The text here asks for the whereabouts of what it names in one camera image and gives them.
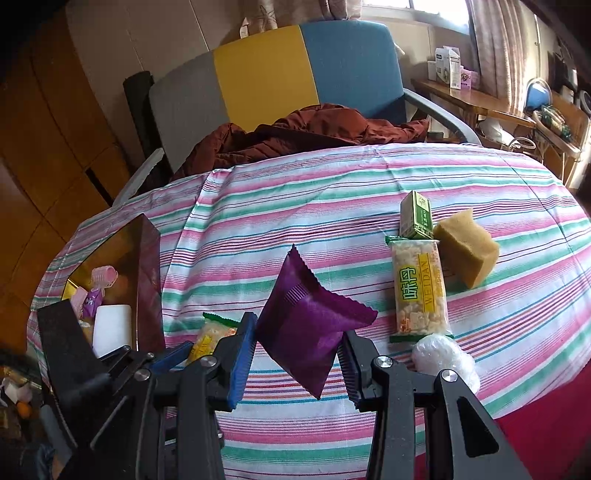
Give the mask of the striped bed sheet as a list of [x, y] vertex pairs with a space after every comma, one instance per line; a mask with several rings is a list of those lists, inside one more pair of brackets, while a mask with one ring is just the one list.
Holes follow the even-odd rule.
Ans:
[[144, 214], [160, 233], [163, 333], [190, 339], [204, 312], [259, 312], [291, 247], [322, 286], [378, 312], [365, 330], [393, 344], [387, 235], [411, 191], [436, 220], [472, 208], [499, 243], [484, 284], [448, 285], [453, 334], [476, 360], [479, 399], [499, 419], [590, 366], [590, 221], [537, 161], [470, 145], [349, 147], [292, 155], [176, 181], [83, 222], [43, 275], [32, 305], [59, 300], [68, 276]]

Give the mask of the green medicine box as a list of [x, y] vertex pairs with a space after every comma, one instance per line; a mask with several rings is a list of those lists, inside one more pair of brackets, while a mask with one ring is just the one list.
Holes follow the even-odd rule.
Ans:
[[401, 201], [400, 235], [414, 240], [433, 238], [431, 202], [417, 191], [411, 191]]

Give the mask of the white plastic bag ball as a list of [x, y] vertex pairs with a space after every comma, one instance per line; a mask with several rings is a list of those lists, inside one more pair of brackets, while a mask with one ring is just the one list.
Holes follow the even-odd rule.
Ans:
[[425, 336], [413, 347], [412, 360], [420, 373], [436, 376], [442, 370], [451, 369], [474, 394], [481, 388], [475, 359], [448, 336], [436, 333]]

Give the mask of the blue folding chair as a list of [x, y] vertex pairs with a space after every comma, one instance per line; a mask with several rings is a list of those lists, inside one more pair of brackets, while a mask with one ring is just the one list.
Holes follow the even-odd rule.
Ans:
[[552, 90], [541, 77], [531, 79], [526, 89], [525, 111], [533, 112], [543, 106], [550, 106], [553, 102]]

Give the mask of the right patterned curtain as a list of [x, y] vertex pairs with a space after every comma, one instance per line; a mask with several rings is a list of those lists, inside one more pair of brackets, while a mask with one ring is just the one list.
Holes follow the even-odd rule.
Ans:
[[526, 86], [536, 77], [527, 12], [521, 1], [468, 1], [481, 88], [522, 111]]

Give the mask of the white foam block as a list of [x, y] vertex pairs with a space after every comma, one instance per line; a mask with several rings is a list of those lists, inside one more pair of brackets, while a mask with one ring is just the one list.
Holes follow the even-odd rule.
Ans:
[[102, 305], [94, 318], [92, 349], [102, 357], [122, 346], [132, 346], [131, 307]]

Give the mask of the rust red jacket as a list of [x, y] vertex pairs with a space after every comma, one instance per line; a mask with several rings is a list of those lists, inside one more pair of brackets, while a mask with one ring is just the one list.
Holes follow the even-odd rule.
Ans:
[[367, 119], [342, 105], [311, 105], [251, 132], [235, 123], [222, 124], [193, 147], [172, 178], [324, 149], [423, 142], [429, 126], [427, 119], [394, 124]]

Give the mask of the wooden wardrobe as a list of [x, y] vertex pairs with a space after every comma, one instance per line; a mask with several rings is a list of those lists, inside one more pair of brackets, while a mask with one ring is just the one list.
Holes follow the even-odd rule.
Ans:
[[26, 349], [29, 308], [49, 263], [129, 178], [64, 12], [1, 77], [1, 345]]

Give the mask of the wooden desk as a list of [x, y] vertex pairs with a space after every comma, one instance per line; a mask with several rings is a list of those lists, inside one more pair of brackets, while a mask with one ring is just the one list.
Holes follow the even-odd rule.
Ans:
[[472, 128], [476, 126], [479, 116], [496, 118], [525, 127], [543, 134], [560, 154], [577, 160], [581, 153], [581, 146], [587, 133], [589, 119], [587, 115], [573, 104], [567, 103], [559, 94], [553, 93], [553, 103], [565, 117], [571, 129], [573, 141], [564, 142], [551, 130], [548, 130], [534, 114], [526, 114], [496, 97], [479, 90], [455, 90], [429, 80], [413, 79], [412, 84], [417, 93], [424, 96], [433, 95], [459, 107], [465, 114], [465, 122]]

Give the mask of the patterned curtain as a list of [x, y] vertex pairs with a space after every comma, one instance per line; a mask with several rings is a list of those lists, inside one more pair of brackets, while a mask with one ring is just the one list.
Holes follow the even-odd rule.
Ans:
[[521, 1], [468, 1], [481, 88], [522, 111], [526, 86], [536, 77], [527, 12]]
[[246, 0], [239, 2], [249, 35], [315, 21], [358, 20], [362, 0]]

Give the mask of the purple snack packet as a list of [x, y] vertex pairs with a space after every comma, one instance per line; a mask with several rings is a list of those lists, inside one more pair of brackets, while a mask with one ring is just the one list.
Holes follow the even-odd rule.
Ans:
[[377, 316], [373, 308], [322, 287], [291, 247], [260, 313], [256, 339], [274, 362], [320, 399], [342, 333], [365, 328]]
[[104, 298], [104, 290], [94, 288], [90, 290], [82, 304], [82, 319], [93, 319], [96, 315], [97, 309], [102, 305]]

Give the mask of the pink small box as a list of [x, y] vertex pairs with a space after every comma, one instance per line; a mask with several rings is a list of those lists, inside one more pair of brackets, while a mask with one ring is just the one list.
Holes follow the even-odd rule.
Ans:
[[463, 68], [461, 70], [461, 88], [463, 90], [479, 90], [480, 74], [477, 71]]

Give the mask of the rice cracker snack pack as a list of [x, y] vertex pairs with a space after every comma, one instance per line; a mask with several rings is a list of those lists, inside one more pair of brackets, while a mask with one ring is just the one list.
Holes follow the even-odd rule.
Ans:
[[391, 342], [430, 334], [452, 337], [447, 294], [436, 240], [387, 236], [394, 269], [396, 330]]

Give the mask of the white carton box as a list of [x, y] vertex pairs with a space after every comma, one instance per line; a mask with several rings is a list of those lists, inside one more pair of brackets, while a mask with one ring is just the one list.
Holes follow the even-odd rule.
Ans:
[[451, 89], [461, 89], [461, 55], [457, 47], [443, 46], [435, 49], [434, 60], [428, 61], [428, 78]]

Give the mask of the tan sponge block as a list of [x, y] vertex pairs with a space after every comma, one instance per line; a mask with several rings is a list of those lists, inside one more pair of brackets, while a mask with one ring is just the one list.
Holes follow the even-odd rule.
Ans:
[[499, 244], [474, 220], [472, 208], [439, 222], [433, 235], [446, 265], [470, 289], [486, 279], [499, 258]]

